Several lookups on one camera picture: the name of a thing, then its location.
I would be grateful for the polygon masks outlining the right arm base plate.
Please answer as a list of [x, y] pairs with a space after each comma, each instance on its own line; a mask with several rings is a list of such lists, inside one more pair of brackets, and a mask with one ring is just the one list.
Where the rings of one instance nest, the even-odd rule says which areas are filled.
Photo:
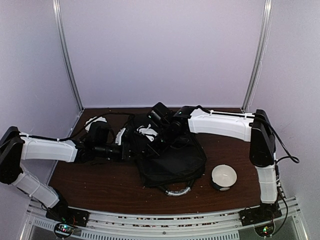
[[249, 226], [279, 218], [282, 216], [282, 211], [278, 206], [260, 205], [254, 208], [245, 208], [238, 214], [242, 226]]

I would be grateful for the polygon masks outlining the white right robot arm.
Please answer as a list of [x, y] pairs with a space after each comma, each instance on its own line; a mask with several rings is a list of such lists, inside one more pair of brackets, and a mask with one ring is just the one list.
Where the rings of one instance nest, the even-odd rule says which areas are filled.
[[268, 220], [278, 209], [276, 136], [264, 110], [234, 113], [209, 110], [201, 105], [183, 106], [176, 112], [158, 102], [147, 114], [159, 131], [147, 145], [152, 155], [160, 155], [186, 133], [211, 134], [249, 143], [249, 160], [255, 167], [260, 187], [259, 220]]

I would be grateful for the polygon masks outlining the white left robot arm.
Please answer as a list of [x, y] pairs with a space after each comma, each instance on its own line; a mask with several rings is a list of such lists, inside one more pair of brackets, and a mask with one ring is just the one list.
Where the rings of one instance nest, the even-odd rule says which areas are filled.
[[59, 161], [84, 164], [96, 159], [126, 161], [130, 157], [126, 140], [128, 129], [122, 128], [113, 143], [108, 143], [109, 125], [97, 121], [90, 125], [82, 140], [46, 138], [22, 133], [10, 126], [0, 139], [0, 181], [35, 198], [61, 222], [72, 218], [68, 202], [54, 188], [40, 182], [23, 165], [23, 161]]

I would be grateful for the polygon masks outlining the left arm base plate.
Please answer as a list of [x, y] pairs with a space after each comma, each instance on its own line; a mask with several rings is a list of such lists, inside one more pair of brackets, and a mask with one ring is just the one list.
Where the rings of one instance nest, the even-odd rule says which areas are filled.
[[85, 210], [67, 208], [66, 210], [49, 209], [46, 211], [47, 219], [66, 223], [77, 227], [86, 227], [90, 213]]

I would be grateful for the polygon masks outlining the black student backpack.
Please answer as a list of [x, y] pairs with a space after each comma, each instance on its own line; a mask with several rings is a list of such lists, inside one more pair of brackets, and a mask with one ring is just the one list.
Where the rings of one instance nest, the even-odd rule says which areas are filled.
[[195, 181], [205, 172], [207, 156], [193, 133], [186, 132], [178, 137], [160, 156], [146, 155], [148, 138], [139, 134], [137, 128], [151, 124], [149, 117], [138, 114], [130, 119], [127, 128], [127, 141], [132, 152], [141, 181], [145, 187], [157, 188], [170, 197], [180, 197], [191, 191]]

